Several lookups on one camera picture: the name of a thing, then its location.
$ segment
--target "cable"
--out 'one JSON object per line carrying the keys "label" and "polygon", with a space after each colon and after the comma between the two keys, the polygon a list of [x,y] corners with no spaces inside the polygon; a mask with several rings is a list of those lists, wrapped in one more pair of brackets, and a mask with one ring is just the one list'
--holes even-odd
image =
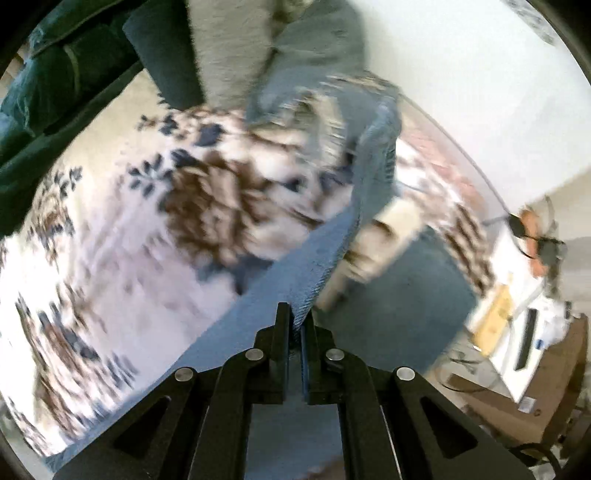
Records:
{"label": "cable", "polygon": [[[439,129],[439,131],[442,132],[446,136],[446,138],[458,149],[458,151],[464,156],[464,158],[466,158],[468,160],[468,162],[470,162],[470,165],[472,165],[472,168],[474,168],[476,170],[476,172],[478,173],[478,175],[480,175],[480,177],[482,178],[482,180],[484,180],[484,182],[490,188],[491,192],[493,193],[493,195],[495,196],[495,198],[497,199],[497,201],[501,204],[501,207],[503,208],[503,210],[505,211],[505,213],[507,215],[510,215],[511,213],[509,211],[509,207],[504,202],[504,200],[501,198],[501,195],[499,194],[499,192],[496,190],[496,188],[493,187],[491,181],[484,174],[484,172],[482,171],[482,169],[476,164],[476,162],[474,162],[474,160],[472,160],[472,158],[468,155],[468,153],[452,137],[450,137],[447,134],[447,132],[441,127],[441,125],[439,125],[433,119],[433,117],[431,117],[427,112],[424,112],[415,102],[413,102],[406,95],[404,95],[404,94],[401,93],[400,96],[406,102],[408,102],[413,108],[415,108],[416,110],[420,111],[421,114],[424,115],[427,118],[427,120],[429,120],[433,125],[435,125],[435,127],[437,127]],[[517,242],[517,239],[513,235],[511,235],[511,238],[513,240],[513,244],[515,245],[515,247],[517,248],[517,250],[519,250],[519,252],[522,255],[525,255],[527,258],[529,258],[531,260],[537,260],[537,257],[532,257],[531,255],[528,255],[527,253],[525,253],[523,251],[523,249],[521,248],[521,246]]]}
{"label": "cable", "polygon": [[550,451],[550,449],[547,449],[545,446],[539,443],[524,443],[523,445],[518,445],[517,447],[512,447],[509,449],[509,451],[513,454],[521,453],[523,450],[537,450],[542,455],[544,455],[548,459],[552,470],[554,470],[554,475],[558,475],[562,471],[562,467],[560,466],[556,456]]}
{"label": "cable", "polygon": [[[509,322],[509,340],[508,340],[507,351],[509,352],[513,346],[513,338],[514,338],[513,316],[509,317],[508,322]],[[449,357],[449,354],[447,355],[447,358],[453,362],[453,359],[451,357]],[[505,355],[505,357],[503,359],[503,364],[501,365],[501,371],[498,372],[495,370],[496,378],[487,387],[473,388],[472,390],[462,390],[460,388],[450,387],[449,385],[446,384],[446,382],[441,380],[441,367],[443,366],[442,362],[439,362],[439,364],[436,365],[436,367],[434,368],[435,380],[437,380],[437,383],[439,383],[443,388],[446,388],[447,390],[450,390],[450,391],[456,392],[456,393],[479,393],[479,392],[484,392],[485,390],[491,390],[491,389],[495,388],[503,380],[503,375],[505,375],[506,370],[507,370],[507,366],[509,363],[508,359],[509,359],[509,355]],[[465,362],[465,363],[470,362],[469,364],[473,364],[472,361],[463,361],[463,362]],[[480,363],[484,363],[484,362],[485,362],[485,360],[481,360],[481,361],[477,361],[476,364],[480,364]]]}

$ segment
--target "cardboard box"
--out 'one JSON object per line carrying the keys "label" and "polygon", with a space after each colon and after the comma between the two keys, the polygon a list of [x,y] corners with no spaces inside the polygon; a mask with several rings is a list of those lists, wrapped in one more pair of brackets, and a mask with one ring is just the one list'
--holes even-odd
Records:
{"label": "cardboard box", "polygon": [[[469,407],[516,445],[552,446],[562,433],[581,392],[587,361],[587,317],[574,319],[564,340],[543,354],[519,404],[490,390],[462,394]],[[459,390],[478,385],[457,375],[449,384]]]}

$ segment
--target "black cable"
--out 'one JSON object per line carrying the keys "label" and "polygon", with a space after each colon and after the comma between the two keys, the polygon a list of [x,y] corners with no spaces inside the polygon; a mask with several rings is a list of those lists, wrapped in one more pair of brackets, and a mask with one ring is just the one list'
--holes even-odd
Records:
{"label": "black cable", "polygon": [[562,471],[562,467],[560,466],[556,456],[550,451],[550,449],[539,443],[524,443],[523,445],[518,445],[517,447],[512,447],[509,449],[509,451],[513,454],[522,452],[523,450],[536,450],[544,455],[548,459],[555,475],[558,475],[558,473]]}

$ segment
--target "brown leaf pattern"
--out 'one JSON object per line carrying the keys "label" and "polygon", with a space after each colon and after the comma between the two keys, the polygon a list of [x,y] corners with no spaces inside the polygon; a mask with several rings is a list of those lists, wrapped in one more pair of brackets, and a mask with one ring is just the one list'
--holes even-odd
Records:
{"label": "brown leaf pattern", "polygon": [[205,255],[235,265],[246,254],[249,230],[271,216],[268,184],[251,164],[228,162],[214,151],[176,170],[164,209],[177,246],[194,260]]}

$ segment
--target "white wall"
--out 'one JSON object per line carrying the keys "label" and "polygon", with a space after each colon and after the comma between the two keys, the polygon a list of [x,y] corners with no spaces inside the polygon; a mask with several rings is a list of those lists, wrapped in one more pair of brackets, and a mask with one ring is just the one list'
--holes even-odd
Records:
{"label": "white wall", "polygon": [[351,0],[369,68],[402,87],[519,208],[591,165],[591,86],[501,0]]}

